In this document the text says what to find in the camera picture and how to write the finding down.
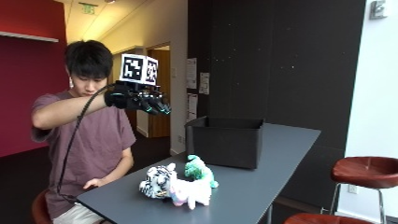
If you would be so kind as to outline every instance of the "stuffed animal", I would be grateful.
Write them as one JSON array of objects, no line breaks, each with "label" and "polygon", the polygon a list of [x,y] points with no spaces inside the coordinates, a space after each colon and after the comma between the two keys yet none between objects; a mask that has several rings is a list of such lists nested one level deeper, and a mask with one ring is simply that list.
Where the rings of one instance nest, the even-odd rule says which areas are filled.
[{"label": "stuffed animal", "polygon": [[170,176],[168,195],[174,206],[187,203],[190,210],[195,208],[195,204],[208,205],[211,188],[206,180],[194,180],[192,182],[176,179],[176,173]]},{"label": "stuffed animal", "polygon": [[214,175],[203,161],[195,155],[187,156],[188,162],[184,163],[184,176],[190,176],[194,180],[204,180],[211,189],[218,187],[218,182],[214,180]]},{"label": "stuffed animal", "polygon": [[174,163],[170,163],[167,166],[154,166],[149,168],[146,179],[141,181],[139,184],[139,192],[142,192],[146,197],[154,199],[170,197],[170,176],[176,174],[174,168]]}]

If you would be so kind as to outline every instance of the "white marker cube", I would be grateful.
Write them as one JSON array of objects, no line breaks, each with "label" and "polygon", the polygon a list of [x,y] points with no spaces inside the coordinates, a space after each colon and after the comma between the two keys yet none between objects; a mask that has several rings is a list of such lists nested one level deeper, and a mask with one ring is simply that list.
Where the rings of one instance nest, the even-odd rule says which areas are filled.
[{"label": "white marker cube", "polygon": [[137,54],[122,54],[119,81],[155,86],[158,60]]}]

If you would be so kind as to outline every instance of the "maroon t-shirt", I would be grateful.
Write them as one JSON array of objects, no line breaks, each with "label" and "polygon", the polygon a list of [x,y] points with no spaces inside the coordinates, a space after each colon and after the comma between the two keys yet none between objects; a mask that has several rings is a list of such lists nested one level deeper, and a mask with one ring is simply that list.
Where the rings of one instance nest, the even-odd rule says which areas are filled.
[{"label": "maroon t-shirt", "polygon": [[[46,94],[35,100],[31,111],[69,98],[71,95],[67,91]],[[46,201],[50,218],[59,216],[73,206],[73,203],[69,203],[57,194],[57,183],[74,128],[75,121],[47,131],[31,128],[31,140],[47,141],[49,147],[51,169]],[[135,136],[123,110],[111,106],[86,115],[75,132],[67,154],[61,193],[71,196],[83,193],[85,182],[91,178],[102,178],[111,172],[121,160],[122,150],[134,142]]]}]

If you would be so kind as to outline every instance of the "wooden chair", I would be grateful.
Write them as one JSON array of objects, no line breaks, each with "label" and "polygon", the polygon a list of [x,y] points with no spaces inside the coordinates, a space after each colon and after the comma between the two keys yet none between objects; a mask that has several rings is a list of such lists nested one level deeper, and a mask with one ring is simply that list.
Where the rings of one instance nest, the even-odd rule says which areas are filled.
[{"label": "wooden chair", "polygon": [[35,196],[31,204],[31,216],[35,224],[51,224],[49,214],[47,214],[47,203],[46,203],[46,192],[42,190]]}]

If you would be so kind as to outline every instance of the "exit sign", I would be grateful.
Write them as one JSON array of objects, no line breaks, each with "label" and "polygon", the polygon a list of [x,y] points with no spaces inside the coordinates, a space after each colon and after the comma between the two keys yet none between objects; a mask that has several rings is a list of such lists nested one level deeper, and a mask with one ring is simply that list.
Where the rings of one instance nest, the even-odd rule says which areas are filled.
[{"label": "exit sign", "polygon": [[91,5],[91,4],[87,4],[87,3],[79,3],[83,8],[82,8],[82,12],[85,14],[89,14],[89,15],[94,15],[95,14],[95,5]]}]

